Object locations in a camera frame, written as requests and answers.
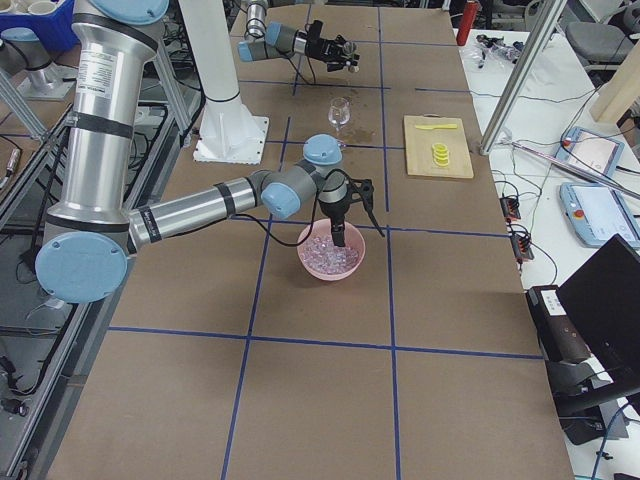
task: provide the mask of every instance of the wooden block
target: wooden block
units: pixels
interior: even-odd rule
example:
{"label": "wooden block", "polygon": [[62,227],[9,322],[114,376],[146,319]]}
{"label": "wooden block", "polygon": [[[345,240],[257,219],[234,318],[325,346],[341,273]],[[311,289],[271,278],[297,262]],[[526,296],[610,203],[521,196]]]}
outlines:
{"label": "wooden block", "polygon": [[627,55],[611,81],[591,107],[596,122],[616,123],[633,101],[640,96],[640,44]]}
{"label": "wooden block", "polygon": [[[421,130],[420,125],[456,124],[456,129]],[[423,177],[473,178],[469,147],[459,118],[405,115],[404,140],[407,173]],[[443,143],[449,148],[449,165],[442,167],[433,160],[432,146]]]}

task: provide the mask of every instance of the white table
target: white table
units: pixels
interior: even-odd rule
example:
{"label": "white table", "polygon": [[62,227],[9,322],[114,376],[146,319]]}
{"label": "white table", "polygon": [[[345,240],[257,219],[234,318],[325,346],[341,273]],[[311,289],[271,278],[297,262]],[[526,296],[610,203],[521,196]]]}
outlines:
{"label": "white table", "polygon": [[[480,50],[476,46],[475,36],[480,33],[490,37],[504,36],[506,44],[511,44],[514,41],[526,41],[528,33],[472,30],[467,45],[460,48],[469,88],[474,94],[474,106],[480,128],[484,131],[498,103],[498,98],[484,94],[499,96],[507,83],[513,66],[489,57],[484,62],[484,66],[479,68]],[[554,35],[544,52],[536,60],[521,95],[563,100],[577,97],[591,90],[593,90],[593,85],[569,43],[561,35]],[[509,116],[506,127],[512,132],[514,140],[524,139],[541,143],[557,142],[589,96],[590,94],[562,103],[521,98]],[[596,123],[589,114],[589,106],[597,99],[597,96],[596,93],[589,100],[589,105],[578,117],[576,124],[603,135],[619,133],[616,125]],[[622,136],[616,138],[624,141]],[[555,153],[557,150],[557,146],[540,146],[531,143],[527,145],[545,153]],[[558,188],[562,183],[581,180],[555,167],[550,168],[550,165],[544,160],[522,151],[512,152],[510,148],[506,147],[494,148],[490,154],[490,161],[491,167],[496,170],[494,172],[495,179],[506,179],[513,183],[521,194],[537,192],[537,189],[527,183],[527,180],[542,187],[542,196],[535,213],[535,221],[533,212],[536,209],[537,200],[533,195],[524,195],[520,199],[522,220],[519,223],[532,232],[533,242],[553,257],[558,266],[556,283],[562,284],[596,251],[586,248],[580,243],[562,211],[558,197]],[[620,165],[634,170],[640,169],[638,160],[629,148],[625,149]],[[517,172],[524,179],[516,176],[514,172]],[[618,171],[613,177],[625,187],[640,191],[640,176]],[[496,187],[500,194],[504,184],[498,183]],[[512,187],[507,185],[505,194],[513,193]],[[640,213],[640,202],[628,197],[625,200],[632,213]],[[551,261],[538,250],[534,249],[534,254],[535,259],[523,266],[522,285],[525,289],[532,285],[548,284],[554,276],[554,267]],[[635,411],[631,408],[626,409],[625,414],[631,418],[637,418]],[[630,434],[628,440],[607,443],[605,451],[612,454],[614,459],[601,460],[598,478],[612,479],[613,474],[617,472],[640,476],[640,454],[638,453],[640,452],[640,425],[632,423],[628,430]],[[600,447],[600,441],[600,439],[594,440],[581,446],[574,446],[568,440],[566,441],[576,475],[590,477],[596,459],[595,452]]]}

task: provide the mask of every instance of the electronic device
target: electronic device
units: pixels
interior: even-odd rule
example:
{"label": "electronic device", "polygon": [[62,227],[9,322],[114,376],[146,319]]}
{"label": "electronic device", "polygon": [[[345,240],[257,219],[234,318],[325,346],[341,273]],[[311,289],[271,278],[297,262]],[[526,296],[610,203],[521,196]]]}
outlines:
{"label": "electronic device", "polygon": [[[585,363],[548,363],[556,409],[569,418],[561,423],[575,444],[604,434],[604,426],[618,409],[618,398],[635,402],[640,413],[639,291],[640,256],[620,235],[614,235],[557,290],[576,331],[613,380],[595,378]],[[624,436],[619,417],[609,437]]]}
{"label": "electronic device", "polygon": [[618,140],[574,127],[567,132],[556,158],[589,173],[611,176],[623,150],[624,143]]}
{"label": "electronic device", "polygon": [[569,223],[587,247],[600,247],[619,234],[633,248],[640,248],[640,229],[618,192],[596,184],[563,183],[560,200]]}
{"label": "electronic device", "polygon": [[589,358],[591,352],[562,307],[557,290],[557,285],[532,287],[527,291],[527,303],[545,358],[578,364]]}

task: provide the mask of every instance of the cutting board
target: cutting board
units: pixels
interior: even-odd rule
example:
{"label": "cutting board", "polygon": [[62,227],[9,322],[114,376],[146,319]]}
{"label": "cutting board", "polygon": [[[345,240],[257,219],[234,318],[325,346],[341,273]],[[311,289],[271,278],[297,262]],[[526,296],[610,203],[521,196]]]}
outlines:
{"label": "cutting board", "polygon": [[[416,125],[456,124],[456,129],[420,130]],[[407,173],[423,177],[473,178],[469,147],[459,118],[405,115],[404,143]],[[449,148],[449,165],[433,161],[432,145],[444,143]]]}

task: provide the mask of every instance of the cup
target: cup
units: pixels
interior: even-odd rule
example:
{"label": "cup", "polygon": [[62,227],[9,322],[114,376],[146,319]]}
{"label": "cup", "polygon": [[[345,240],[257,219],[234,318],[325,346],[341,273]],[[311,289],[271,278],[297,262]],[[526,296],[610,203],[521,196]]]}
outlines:
{"label": "cup", "polygon": [[55,12],[57,4],[49,1],[38,1],[29,5],[27,12],[31,15],[50,15]]}
{"label": "cup", "polygon": [[27,13],[29,11],[29,7],[39,1],[42,0],[13,0],[16,5],[16,10],[20,13]]}
{"label": "cup", "polygon": [[0,15],[4,13],[15,13],[16,4],[13,0],[0,0]]}

